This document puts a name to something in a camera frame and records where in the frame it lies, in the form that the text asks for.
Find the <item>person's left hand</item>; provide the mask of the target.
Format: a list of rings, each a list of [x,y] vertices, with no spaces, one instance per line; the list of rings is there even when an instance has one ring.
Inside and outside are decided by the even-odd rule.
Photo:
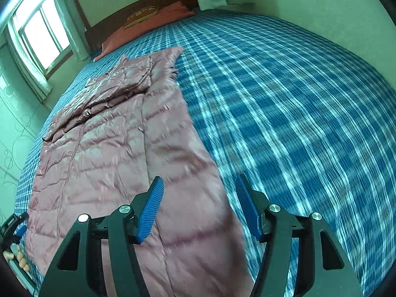
[[[3,252],[3,256],[7,261],[15,259],[18,262],[19,267],[25,272],[30,271],[28,261],[19,245],[14,244],[10,251]]]

